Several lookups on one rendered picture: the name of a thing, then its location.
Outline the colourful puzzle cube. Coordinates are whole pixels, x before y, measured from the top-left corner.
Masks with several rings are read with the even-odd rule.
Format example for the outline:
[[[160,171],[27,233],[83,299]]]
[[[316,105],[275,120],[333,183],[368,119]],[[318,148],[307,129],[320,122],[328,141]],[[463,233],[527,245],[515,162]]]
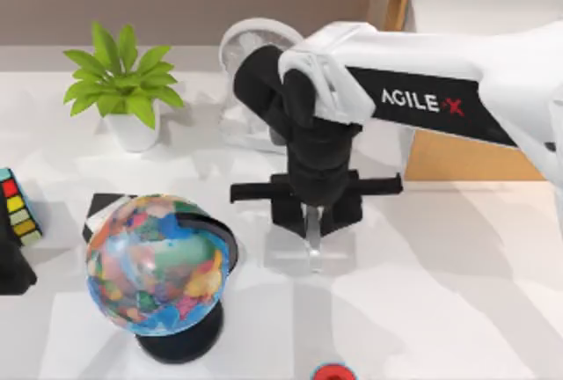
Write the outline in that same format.
[[[43,236],[31,202],[9,167],[0,168],[0,227],[18,247],[33,245]]]

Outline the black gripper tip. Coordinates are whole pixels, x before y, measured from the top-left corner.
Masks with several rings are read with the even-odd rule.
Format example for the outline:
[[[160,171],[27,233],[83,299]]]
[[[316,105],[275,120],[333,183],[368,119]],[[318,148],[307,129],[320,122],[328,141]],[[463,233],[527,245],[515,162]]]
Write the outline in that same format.
[[[0,296],[22,296],[37,283],[37,275],[20,249],[0,242]]]

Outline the green plant in white pot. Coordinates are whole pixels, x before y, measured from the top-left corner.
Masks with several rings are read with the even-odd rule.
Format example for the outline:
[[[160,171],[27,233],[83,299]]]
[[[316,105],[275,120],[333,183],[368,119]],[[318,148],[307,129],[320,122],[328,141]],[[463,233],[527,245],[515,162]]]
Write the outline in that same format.
[[[62,51],[76,65],[73,83],[63,96],[69,115],[76,117],[93,108],[125,151],[149,150],[160,135],[158,104],[185,106],[175,90],[174,65],[165,60],[172,47],[157,45],[141,53],[132,25],[124,25],[113,36],[98,21],[91,24],[91,46],[91,52]]]

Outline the white desk fan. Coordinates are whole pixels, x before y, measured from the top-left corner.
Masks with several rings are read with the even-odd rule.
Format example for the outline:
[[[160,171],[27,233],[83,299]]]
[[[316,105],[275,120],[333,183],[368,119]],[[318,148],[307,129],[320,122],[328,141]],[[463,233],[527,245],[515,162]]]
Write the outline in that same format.
[[[233,82],[237,69],[254,50],[266,45],[286,50],[302,40],[296,29],[271,18],[243,19],[224,33],[218,59],[228,78],[228,88],[218,126],[226,143],[260,152],[286,153],[280,137],[236,98]]]

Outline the colourful globe on black base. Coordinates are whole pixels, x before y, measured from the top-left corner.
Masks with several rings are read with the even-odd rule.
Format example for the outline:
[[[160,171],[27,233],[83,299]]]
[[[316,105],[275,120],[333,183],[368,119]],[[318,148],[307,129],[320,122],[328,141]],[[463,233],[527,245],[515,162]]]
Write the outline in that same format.
[[[86,286],[100,313],[146,354],[186,363],[219,339],[222,295],[238,257],[231,228],[196,203],[137,195],[86,244]]]

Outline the black and white box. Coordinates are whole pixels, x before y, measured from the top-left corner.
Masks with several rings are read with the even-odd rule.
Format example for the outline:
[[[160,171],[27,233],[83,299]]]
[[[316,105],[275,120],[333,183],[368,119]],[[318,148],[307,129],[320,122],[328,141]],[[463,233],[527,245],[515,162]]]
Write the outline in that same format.
[[[95,193],[84,221],[82,236],[85,243],[90,242],[93,233],[114,210],[135,197],[135,194]]]

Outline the clear plastic stand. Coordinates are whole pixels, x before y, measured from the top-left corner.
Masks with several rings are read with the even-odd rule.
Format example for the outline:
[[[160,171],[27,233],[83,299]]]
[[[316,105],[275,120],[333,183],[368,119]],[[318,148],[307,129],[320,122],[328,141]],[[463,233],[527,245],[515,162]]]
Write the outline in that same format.
[[[263,265],[289,277],[320,275],[328,278],[357,268],[355,233],[346,228],[322,236],[320,211],[305,212],[305,237],[272,225],[265,237]]]

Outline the white slab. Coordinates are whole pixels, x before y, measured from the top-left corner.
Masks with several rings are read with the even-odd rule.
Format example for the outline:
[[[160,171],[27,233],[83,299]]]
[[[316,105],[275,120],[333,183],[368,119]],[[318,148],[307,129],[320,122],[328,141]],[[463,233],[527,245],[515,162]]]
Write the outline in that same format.
[[[563,19],[563,0],[408,0],[403,30],[498,34]]]

